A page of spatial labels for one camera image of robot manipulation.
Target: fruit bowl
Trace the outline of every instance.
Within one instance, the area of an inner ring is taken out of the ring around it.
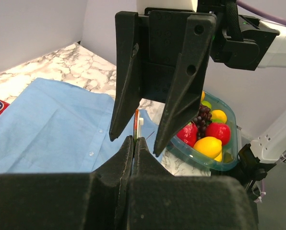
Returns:
[[[208,101],[211,104],[212,110],[222,110],[227,116],[226,125],[228,125],[230,128],[231,137],[228,144],[222,147],[222,161],[216,161],[196,151],[191,146],[185,144],[177,136],[174,136],[171,139],[167,146],[167,150],[169,150],[176,157],[201,170],[230,170],[238,162],[238,138],[235,114],[226,103],[207,92],[205,92],[204,100]]]

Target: gray floor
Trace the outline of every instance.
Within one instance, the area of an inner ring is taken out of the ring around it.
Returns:
[[[270,170],[265,179],[266,196],[258,204],[259,230],[286,230],[286,165]]]

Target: marble countertop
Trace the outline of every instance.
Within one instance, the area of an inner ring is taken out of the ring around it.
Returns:
[[[0,73],[0,99],[12,103],[36,78],[64,81],[91,92],[107,93],[115,98],[116,66],[79,44],[70,45]],[[159,118],[163,104],[143,99],[139,108],[146,109],[150,118],[155,121]],[[167,150],[161,163],[173,175],[208,175],[176,158]]]

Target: bunch of grapes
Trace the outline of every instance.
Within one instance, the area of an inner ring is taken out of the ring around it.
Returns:
[[[212,114],[210,108],[205,105],[200,105],[199,114],[193,119],[193,123],[198,128],[197,140],[205,137],[205,132],[209,124],[211,123]]]

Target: light blue cloth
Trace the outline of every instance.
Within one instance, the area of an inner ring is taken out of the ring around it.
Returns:
[[[91,172],[109,160],[128,135],[108,136],[114,101],[107,94],[38,78],[0,115],[0,173]],[[150,152],[158,126],[146,110],[142,136]]]

